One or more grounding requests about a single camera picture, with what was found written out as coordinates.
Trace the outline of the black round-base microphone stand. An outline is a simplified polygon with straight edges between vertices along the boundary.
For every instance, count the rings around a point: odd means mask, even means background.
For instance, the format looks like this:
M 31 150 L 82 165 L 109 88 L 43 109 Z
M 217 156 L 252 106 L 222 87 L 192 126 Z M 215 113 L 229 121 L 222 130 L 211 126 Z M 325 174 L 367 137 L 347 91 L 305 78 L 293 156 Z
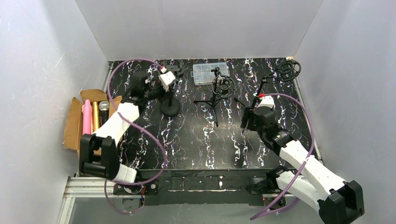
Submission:
M 178 64 L 176 64 L 175 62 L 171 64 L 167 64 L 165 61 L 163 61 L 161 66 L 162 66 L 161 74 L 167 71 L 173 72 L 173 74 L 176 77 L 175 84 L 179 82 L 179 80 L 183 77 L 185 73 L 185 66 L 182 60 L 178 60 Z M 171 97 L 165 101 L 161 101 L 161 105 L 160 105 L 161 113 L 164 116 L 170 118 L 177 116 L 181 109 L 180 102 L 179 100 L 174 98 L 174 94 L 175 92 L 173 90 L 173 94 L 171 95 Z

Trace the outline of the black tripod microphone stand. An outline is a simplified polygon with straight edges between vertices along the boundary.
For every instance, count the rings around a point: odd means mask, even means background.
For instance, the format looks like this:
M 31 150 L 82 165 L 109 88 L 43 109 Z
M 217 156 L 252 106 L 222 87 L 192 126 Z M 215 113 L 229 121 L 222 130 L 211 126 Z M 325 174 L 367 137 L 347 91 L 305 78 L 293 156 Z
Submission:
M 234 100 L 244 107 L 243 115 L 241 118 L 240 127 L 243 129 L 242 133 L 246 129 L 255 131 L 256 127 L 254 125 L 254 113 L 253 110 L 256 108 L 256 103 L 264 97 L 264 93 L 259 94 L 264 86 L 264 84 L 268 84 L 271 78 L 279 81 L 279 82 L 289 82 L 294 80 L 301 72 L 301 65 L 299 62 L 287 59 L 286 61 L 281 62 L 277 65 L 271 73 L 264 74 L 261 79 L 261 84 L 254 95 L 253 102 L 250 106 L 246 106 L 242 103 L 238 98 L 234 98 Z
M 215 107 L 221 100 L 230 98 L 234 94 L 236 90 L 236 85 L 230 76 L 222 75 L 220 67 L 215 67 L 214 69 L 211 69 L 211 72 L 213 72 L 215 75 L 215 78 L 211 83 L 212 97 L 209 100 L 194 100 L 193 103 L 208 104 L 213 109 L 215 119 L 214 123 L 216 127 L 218 127 L 219 122 Z

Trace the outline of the gold microphone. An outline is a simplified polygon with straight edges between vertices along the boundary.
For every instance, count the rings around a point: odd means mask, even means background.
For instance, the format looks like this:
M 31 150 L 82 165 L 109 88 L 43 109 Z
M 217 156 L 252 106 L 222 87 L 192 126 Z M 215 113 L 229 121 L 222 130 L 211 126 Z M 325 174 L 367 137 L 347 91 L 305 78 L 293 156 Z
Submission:
M 100 110 L 98 101 L 92 102 L 92 133 L 100 128 Z

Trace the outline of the pink microphone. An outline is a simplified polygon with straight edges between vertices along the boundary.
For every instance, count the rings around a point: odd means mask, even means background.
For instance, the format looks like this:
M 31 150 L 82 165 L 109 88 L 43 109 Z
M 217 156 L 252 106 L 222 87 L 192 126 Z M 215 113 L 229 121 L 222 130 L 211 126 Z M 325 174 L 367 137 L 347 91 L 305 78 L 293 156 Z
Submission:
M 92 106 L 90 100 L 85 100 L 82 106 L 83 123 L 82 132 L 84 134 L 92 133 Z

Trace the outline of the brown cardboard box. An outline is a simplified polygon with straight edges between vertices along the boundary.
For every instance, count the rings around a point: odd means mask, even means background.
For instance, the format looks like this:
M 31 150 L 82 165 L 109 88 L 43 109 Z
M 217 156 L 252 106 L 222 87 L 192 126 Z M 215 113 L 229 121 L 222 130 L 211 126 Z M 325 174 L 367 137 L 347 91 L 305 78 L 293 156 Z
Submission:
M 107 100 L 106 93 L 100 89 L 82 90 L 80 92 L 80 96 L 81 99 L 74 97 L 71 100 L 70 109 L 66 119 L 63 141 L 65 148 L 76 150 L 77 153 L 80 153 L 80 140 L 83 136 L 82 106 L 85 100 L 88 99 L 91 103 L 93 101 L 101 102 Z M 115 140 L 116 144 L 118 144 L 124 132 L 128 128 L 128 123 L 123 121 L 123 119 L 115 112 L 115 108 L 113 106 L 110 106 L 109 116 L 109 120 L 104 124 L 104 126 L 100 127 L 94 133 L 102 138 L 111 136 Z

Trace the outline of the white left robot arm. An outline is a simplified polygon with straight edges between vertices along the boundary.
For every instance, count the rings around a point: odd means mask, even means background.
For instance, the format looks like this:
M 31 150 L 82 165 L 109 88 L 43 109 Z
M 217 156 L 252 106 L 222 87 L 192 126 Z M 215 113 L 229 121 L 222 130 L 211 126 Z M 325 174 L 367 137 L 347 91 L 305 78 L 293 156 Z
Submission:
M 135 185 L 137 171 L 120 162 L 118 144 L 131 124 L 136 121 L 151 100 L 164 99 L 176 81 L 173 72 L 162 68 L 157 78 L 138 71 L 130 78 L 117 110 L 92 134 L 80 140 L 79 171 L 126 185 Z

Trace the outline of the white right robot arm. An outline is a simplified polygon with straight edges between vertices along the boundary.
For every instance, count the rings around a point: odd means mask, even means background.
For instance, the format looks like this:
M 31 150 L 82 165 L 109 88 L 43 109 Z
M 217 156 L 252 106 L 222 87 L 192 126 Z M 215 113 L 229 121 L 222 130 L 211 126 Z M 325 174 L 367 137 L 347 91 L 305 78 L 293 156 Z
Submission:
M 308 155 L 302 144 L 276 122 L 273 108 L 247 107 L 241 126 L 257 131 L 264 145 L 293 167 L 304 166 L 299 175 L 284 166 L 276 167 L 265 180 L 248 185 L 247 190 L 286 190 L 311 206 L 325 224 L 350 224 L 364 215 L 361 185 L 344 180 Z

